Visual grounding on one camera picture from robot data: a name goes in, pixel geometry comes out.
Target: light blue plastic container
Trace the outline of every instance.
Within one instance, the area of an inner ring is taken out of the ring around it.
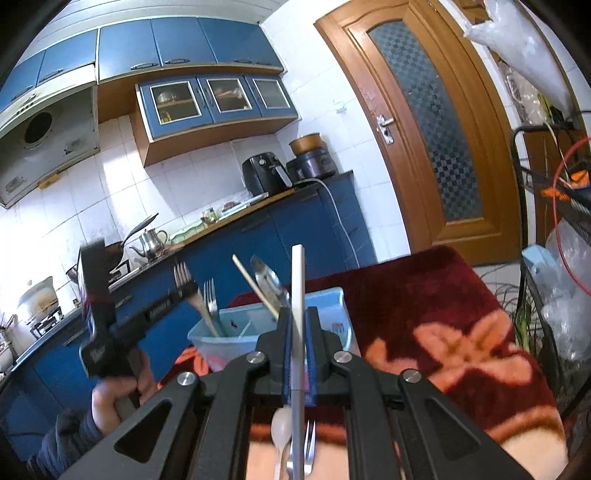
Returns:
[[[339,335],[343,350],[349,350],[353,329],[343,289],[336,287],[308,293],[306,307],[317,307],[322,329]],[[187,335],[214,372],[222,370],[236,357],[253,351],[258,336],[277,327],[275,319],[262,303],[220,310],[220,322],[224,337],[213,337],[201,320]]]

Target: metal screw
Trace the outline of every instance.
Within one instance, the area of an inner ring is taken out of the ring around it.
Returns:
[[[418,383],[419,380],[421,380],[422,376],[421,372],[419,372],[418,370],[415,370],[414,368],[409,368],[402,372],[402,378],[405,382],[408,383]]]
[[[197,375],[195,375],[193,372],[183,372],[177,377],[178,384],[184,387],[187,385],[193,385],[195,380],[197,380]]]
[[[250,352],[249,354],[247,354],[246,360],[250,364],[260,364],[262,361],[265,360],[265,354],[263,352],[258,351]]]
[[[348,364],[353,359],[353,355],[344,350],[340,350],[333,355],[333,358],[338,364]]]

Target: checkered glass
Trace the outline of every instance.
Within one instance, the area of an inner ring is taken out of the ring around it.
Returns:
[[[396,77],[423,135],[448,222],[482,216],[472,158],[452,101],[433,63],[401,21],[369,32]]]

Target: kettle spout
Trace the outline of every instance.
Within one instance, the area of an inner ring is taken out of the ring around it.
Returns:
[[[146,254],[144,253],[144,250],[143,249],[142,250],[138,250],[133,245],[130,245],[129,248],[132,249],[135,253],[137,253],[140,257],[146,258]]]

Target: fork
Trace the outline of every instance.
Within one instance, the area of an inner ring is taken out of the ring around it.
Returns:
[[[193,281],[191,279],[189,268],[185,262],[181,262],[174,266],[174,281],[176,282],[177,288],[179,289],[182,288],[183,285]],[[219,337],[218,332],[213,326],[212,318],[209,316],[209,311],[207,310],[205,302],[203,301],[203,296],[201,295],[201,290],[199,290],[199,285],[197,285],[197,291],[194,294],[189,295],[184,299],[187,300],[191,307],[199,312],[212,335],[214,337]]]
[[[207,311],[211,315],[212,322],[217,323],[220,319],[220,312],[217,309],[216,286],[213,283],[212,278],[203,284],[203,292],[205,296],[205,303],[207,305]]]
[[[309,476],[312,473],[312,464],[314,463],[314,452],[316,450],[316,421],[312,424],[312,433],[310,434],[310,421],[306,426],[306,438],[304,440],[304,476]],[[290,480],[293,478],[294,463],[293,463],[293,442],[290,444],[290,456],[287,459],[285,468]]]

